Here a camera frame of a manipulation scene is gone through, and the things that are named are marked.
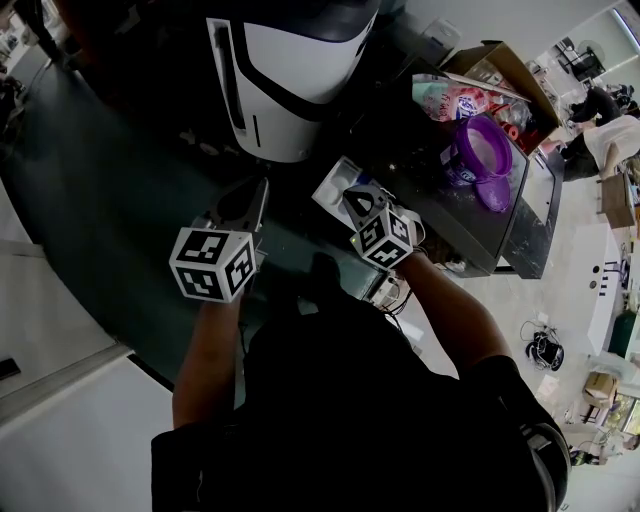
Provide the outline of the white detergent drawer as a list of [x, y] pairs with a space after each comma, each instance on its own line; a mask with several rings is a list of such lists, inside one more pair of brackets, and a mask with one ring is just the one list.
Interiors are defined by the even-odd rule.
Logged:
[[356, 228], [343, 205], [343, 192], [356, 185], [374, 185], [381, 188], [389, 198], [393, 195], [382, 185], [357, 167], [347, 157], [341, 157], [321, 184], [316, 188], [312, 199], [327, 213], [346, 226], [351, 232]]

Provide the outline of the person's black shirt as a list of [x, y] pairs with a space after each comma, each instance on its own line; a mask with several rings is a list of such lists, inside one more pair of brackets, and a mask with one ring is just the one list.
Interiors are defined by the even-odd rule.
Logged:
[[571, 466], [515, 362], [431, 371], [374, 307], [284, 313], [252, 337], [235, 411], [156, 436], [153, 512], [555, 512]]

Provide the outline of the white power strip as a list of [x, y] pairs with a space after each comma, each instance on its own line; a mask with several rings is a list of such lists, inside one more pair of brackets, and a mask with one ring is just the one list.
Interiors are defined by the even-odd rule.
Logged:
[[372, 284], [365, 300], [378, 309], [391, 308], [400, 298], [403, 281], [394, 275], [381, 276]]

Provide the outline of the black stone table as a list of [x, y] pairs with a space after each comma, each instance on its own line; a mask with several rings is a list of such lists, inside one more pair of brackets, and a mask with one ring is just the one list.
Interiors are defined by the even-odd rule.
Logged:
[[550, 254], [564, 179], [564, 160], [557, 150], [538, 150], [530, 159], [514, 223], [495, 274], [522, 279], [543, 277]]

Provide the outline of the open cardboard box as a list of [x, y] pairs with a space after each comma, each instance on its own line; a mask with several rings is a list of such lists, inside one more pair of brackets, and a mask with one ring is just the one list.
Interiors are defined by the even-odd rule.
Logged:
[[560, 121], [534, 75], [503, 41], [482, 40], [480, 46], [457, 51], [441, 69], [478, 82], [495, 82], [527, 99], [530, 127], [520, 131], [517, 142], [530, 155], [556, 128]]

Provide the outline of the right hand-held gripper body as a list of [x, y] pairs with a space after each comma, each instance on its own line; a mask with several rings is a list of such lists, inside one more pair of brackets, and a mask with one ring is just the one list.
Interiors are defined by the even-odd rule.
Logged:
[[387, 205], [351, 236], [351, 242], [364, 261], [391, 270], [424, 238], [424, 226], [416, 212]]

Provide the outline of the white curved desk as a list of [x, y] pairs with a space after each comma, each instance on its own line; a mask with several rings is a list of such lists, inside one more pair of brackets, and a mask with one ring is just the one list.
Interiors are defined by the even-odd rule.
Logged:
[[589, 264], [589, 289], [594, 293], [595, 302], [588, 338], [593, 347], [593, 354], [598, 356], [605, 345], [611, 317], [613, 315], [616, 294], [622, 275], [621, 245], [616, 241], [608, 223], [593, 226], [595, 234], [592, 241], [595, 249], [591, 255], [595, 257]]

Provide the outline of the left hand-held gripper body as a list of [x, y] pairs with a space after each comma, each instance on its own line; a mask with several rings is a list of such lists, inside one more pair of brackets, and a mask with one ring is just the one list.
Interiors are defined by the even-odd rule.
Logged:
[[169, 265], [182, 295], [200, 301], [231, 303], [256, 272], [258, 227], [217, 227], [201, 215], [180, 229]]

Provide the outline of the purple tub lid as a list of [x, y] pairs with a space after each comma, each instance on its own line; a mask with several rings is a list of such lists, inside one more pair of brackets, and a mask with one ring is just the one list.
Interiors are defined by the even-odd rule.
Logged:
[[511, 192], [509, 180], [506, 176], [476, 183], [474, 191], [479, 201], [490, 211], [503, 213], [509, 207]]

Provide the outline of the dark green platform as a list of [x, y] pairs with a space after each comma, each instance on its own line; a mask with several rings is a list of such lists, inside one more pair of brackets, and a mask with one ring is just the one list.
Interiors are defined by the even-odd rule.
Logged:
[[171, 388], [197, 305], [169, 256], [182, 226], [249, 169], [198, 157], [103, 103], [77, 74], [39, 69], [0, 178], [55, 272], [132, 361]]

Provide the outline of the purple plastic tub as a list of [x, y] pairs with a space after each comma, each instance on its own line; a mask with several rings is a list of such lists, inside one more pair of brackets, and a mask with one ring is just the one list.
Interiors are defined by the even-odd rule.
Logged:
[[441, 152], [440, 160], [446, 179], [454, 187], [505, 178], [513, 163], [507, 134], [486, 115], [463, 120]]

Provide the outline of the person's left forearm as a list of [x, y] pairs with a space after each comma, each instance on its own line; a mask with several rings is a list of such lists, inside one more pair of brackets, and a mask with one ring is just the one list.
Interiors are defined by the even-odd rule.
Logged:
[[233, 410], [241, 303], [201, 306], [173, 391], [174, 428], [220, 422]]

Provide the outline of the person's right forearm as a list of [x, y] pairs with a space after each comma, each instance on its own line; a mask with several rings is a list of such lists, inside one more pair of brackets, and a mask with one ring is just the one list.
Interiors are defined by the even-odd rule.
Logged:
[[499, 378], [517, 373], [502, 332], [475, 297], [447, 278], [422, 252], [407, 256], [397, 269], [460, 377], [492, 374]]

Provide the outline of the pink detergent refill pouch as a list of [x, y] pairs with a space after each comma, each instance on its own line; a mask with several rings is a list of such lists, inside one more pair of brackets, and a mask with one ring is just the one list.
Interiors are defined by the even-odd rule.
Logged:
[[411, 97], [432, 120], [438, 122], [471, 118], [486, 112], [491, 106], [488, 91], [430, 74], [412, 76]]

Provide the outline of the white black-trimmed appliance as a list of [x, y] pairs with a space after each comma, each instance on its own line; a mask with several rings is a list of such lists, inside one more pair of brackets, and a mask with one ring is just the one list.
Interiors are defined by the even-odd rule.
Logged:
[[381, 0], [202, 0], [239, 146], [308, 158], [364, 52]]

